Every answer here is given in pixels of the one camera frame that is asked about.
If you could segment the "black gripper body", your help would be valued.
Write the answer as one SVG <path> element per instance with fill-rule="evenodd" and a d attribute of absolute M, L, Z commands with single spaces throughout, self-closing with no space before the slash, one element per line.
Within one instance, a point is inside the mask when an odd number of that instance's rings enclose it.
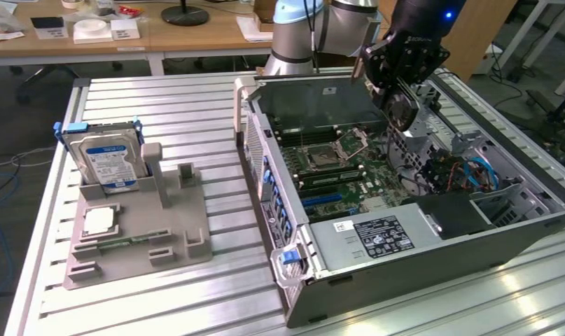
<path fill-rule="evenodd" d="M 411 37 L 416 42 L 441 44 L 455 25 L 465 0 L 403 0 L 392 12 L 388 40 L 404 43 Z"/>

